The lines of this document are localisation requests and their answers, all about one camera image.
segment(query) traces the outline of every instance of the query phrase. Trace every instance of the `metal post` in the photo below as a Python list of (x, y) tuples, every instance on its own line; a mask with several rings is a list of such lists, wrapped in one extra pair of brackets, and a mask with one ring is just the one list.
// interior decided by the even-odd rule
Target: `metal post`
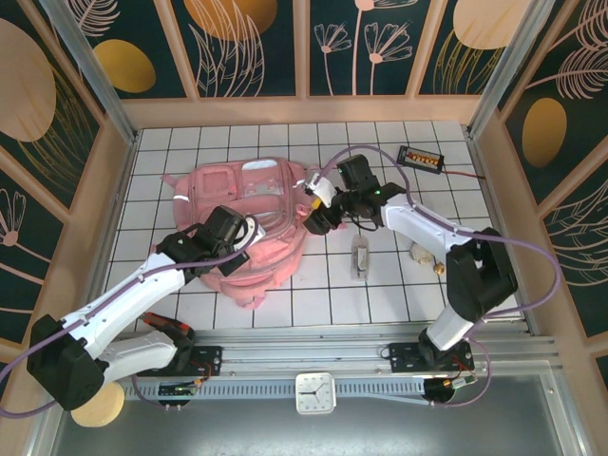
[(93, 49), (80, 32), (67, 2), (63, 0), (40, 0), (40, 5), (47, 12), (50, 23), (64, 40), (71, 56), (85, 75), (124, 140), (133, 143), (135, 141), (135, 128), (129, 121), (114, 87), (107, 80), (104, 70), (95, 58)]
[(555, 0), (530, 2), (511, 43), (506, 47), (501, 60), (496, 65), (470, 122), (469, 132), (473, 141), (484, 130), (485, 124), (494, 113), (523, 59), (534, 45), (534, 41), (548, 19), (554, 3)]

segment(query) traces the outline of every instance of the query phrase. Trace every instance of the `flower drawing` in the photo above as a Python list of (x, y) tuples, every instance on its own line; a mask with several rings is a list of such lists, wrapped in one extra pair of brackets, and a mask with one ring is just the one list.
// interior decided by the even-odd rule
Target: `flower drawing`
[(376, 65), (411, 57), (412, 47), (407, 46), (408, 26), (408, 23), (403, 26), (386, 24), (380, 33), (378, 33), (377, 22), (365, 26), (365, 43), (371, 62), (370, 95), (373, 95), (373, 76)]
[(418, 0), (354, 0), (354, 4), (357, 6), (359, 12), (357, 14), (357, 23), (354, 29), (354, 52), (352, 53), (352, 95), (357, 94), (357, 49), (363, 12), (409, 7), (416, 3), (418, 3)]
[(26, 213), (26, 197), (19, 192), (12, 195), (10, 204), (9, 192), (0, 189), (0, 243), (12, 247), (19, 239), (19, 228)]
[[(7, 192), (6, 189), (0, 189), (0, 250), (2, 247), (16, 247), (32, 257), (36, 257), (50, 263), (48, 258), (32, 252), (30, 249), (19, 243), (19, 230), (21, 229), (24, 215), (26, 213), (26, 203), (26, 197), (21, 193), (14, 192), (11, 199), (9, 192)], [(0, 262), (0, 269), (15, 276), (24, 278), (25, 280), (29, 280), (30, 282), (37, 283), (38, 285), (43, 284), (43, 280), (40, 278), (12, 268), (8, 264)], [(7, 310), (5, 308), (0, 308), (0, 311), (12, 312), (11, 310)]]
[(318, 26), (314, 26), (314, 36), (316, 37), (316, 42), (321, 47), (321, 52), (323, 52), (327, 86), (330, 90), (330, 95), (333, 95), (332, 80), (330, 78), (330, 69), (327, 62), (327, 56), (332, 52), (338, 52), (340, 50), (351, 48), (352, 41), (347, 39), (348, 33), (344, 29), (344, 24), (340, 24), (339, 26), (336, 24), (331, 24), (327, 26), (327, 29), (325, 29), (323, 24), (319, 24)]

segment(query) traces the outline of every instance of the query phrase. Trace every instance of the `black bracket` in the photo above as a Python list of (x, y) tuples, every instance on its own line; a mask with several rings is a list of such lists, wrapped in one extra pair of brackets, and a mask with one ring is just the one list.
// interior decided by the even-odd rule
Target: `black bracket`
[(221, 347), (192, 348), (190, 360), (182, 369), (168, 366), (162, 369), (151, 369), (139, 372), (138, 377), (215, 377), (221, 371)]
[(468, 342), (461, 341), (445, 355), (437, 358), (434, 364), (429, 364), (420, 351), (419, 342), (403, 342), (389, 344), (389, 355), (392, 373), (415, 373), (426, 371), (458, 372), (461, 367), (454, 360), (454, 356), (467, 368), (473, 371), (475, 364), (471, 347)]

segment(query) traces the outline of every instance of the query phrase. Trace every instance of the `white tile floor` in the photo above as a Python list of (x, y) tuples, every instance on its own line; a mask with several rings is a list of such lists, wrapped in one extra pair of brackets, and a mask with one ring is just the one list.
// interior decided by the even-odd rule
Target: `white tile floor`
[[(357, 143), (379, 145), (393, 157), (400, 145), (446, 156), (447, 171), (474, 172), (462, 128), (455, 122), (321, 123), (145, 130), (131, 177), (120, 229), (108, 267), (106, 288), (129, 275), (148, 256), (150, 245), (173, 231), (172, 189), (163, 173), (179, 177), (209, 162), (283, 157), (325, 164), (336, 152)], [(381, 183), (400, 182), (397, 170), (371, 151), (361, 151)], [(414, 197), (438, 214), (464, 226), (491, 225), (477, 180), (406, 169)], [(332, 181), (341, 184), (337, 173)], [(370, 242), (370, 276), (350, 277), (352, 236)], [(352, 223), (326, 237), (308, 237), (298, 271), (281, 290), (267, 293), (256, 311), (195, 280), (171, 294), (153, 312), (177, 318), (195, 330), (268, 328), (430, 321), (446, 305), (445, 275), (409, 257), (411, 242), (383, 229), (362, 232)], [(501, 308), (516, 305), (511, 298)], [(520, 318), (513, 313), (508, 318)], [(145, 331), (143, 323), (128, 328)]]

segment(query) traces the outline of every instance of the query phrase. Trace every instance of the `wallpaper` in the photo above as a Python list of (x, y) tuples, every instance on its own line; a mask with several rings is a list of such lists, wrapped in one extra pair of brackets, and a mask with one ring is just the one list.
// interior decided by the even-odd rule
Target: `wallpaper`
[(580, 0), (505, 124), (541, 202), (608, 135), (608, 5)]
[(544, 224), (588, 337), (608, 331), (608, 161)]
[(498, 108), (500, 110), (503, 110), (504, 105), (506, 104), (509, 97), (511, 96), (511, 93), (513, 93), (513, 90), (515, 89), (515, 86), (520, 81), (521, 74), (528, 67), (528, 65), (530, 65), (530, 61), (532, 60), (532, 58), (534, 57), (534, 54), (536, 53), (537, 49), (541, 45), (542, 40), (544, 39), (544, 36), (547, 34), (547, 31), (549, 31), (549, 29), (551, 29), (551, 26), (553, 25), (553, 21), (555, 21), (555, 18), (558, 15), (558, 13), (560, 12), (561, 7), (563, 6), (564, 2), (565, 2), (565, 0), (555, 0), (555, 3), (553, 4), (553, 8), (551, 9), (551, 13), (549, 14), (549, 17), (547, 18), (544, 25), (542, 26), (541, 31), (539, 31), (539, 34), (537, 35), (536, 39), (534, 40), (534, 44), (528, 51), (527, 55), (525, 56), (525, 58), (522, 61), (522, 64), (520, 65), (517, 72), (513, 76), (513, 79), (511, 80), (511, 84), (509, 84), (509, 86), (504, 91), (503, 97), (501, 98), (501, 100), (498, 103)]
[(310, 94), (403, 95), (428, 4), (312, 0)]
[(99, 125), (15, 0), (0, 43), (0, 147), (69, 207)]
[(292, 0), (172, 0), (199, 95), (295, 95)]
[[(0, 363), (0, 371), (7, 366), (7, 363)], [(2, 383), (0, 383), (0, 401), (2, 401), (2, 396), (4, 395), (4, 390), (7, 388), (7, 383), (9, 382), (10, 374), (5, 378)]]
[(122, 99), (185, 92), (152, 0), (64, 0)]
[(0, 171), (0, 339), (22, 342), (62, 228)]
[(420, 93), (481, 95), (527, 5), (522, 0), (448, 0)]
[(599, 374), (604, 381), (604, 386), (608, 390), (608, 355), (601, 356), (596, 361), (598, 362)]

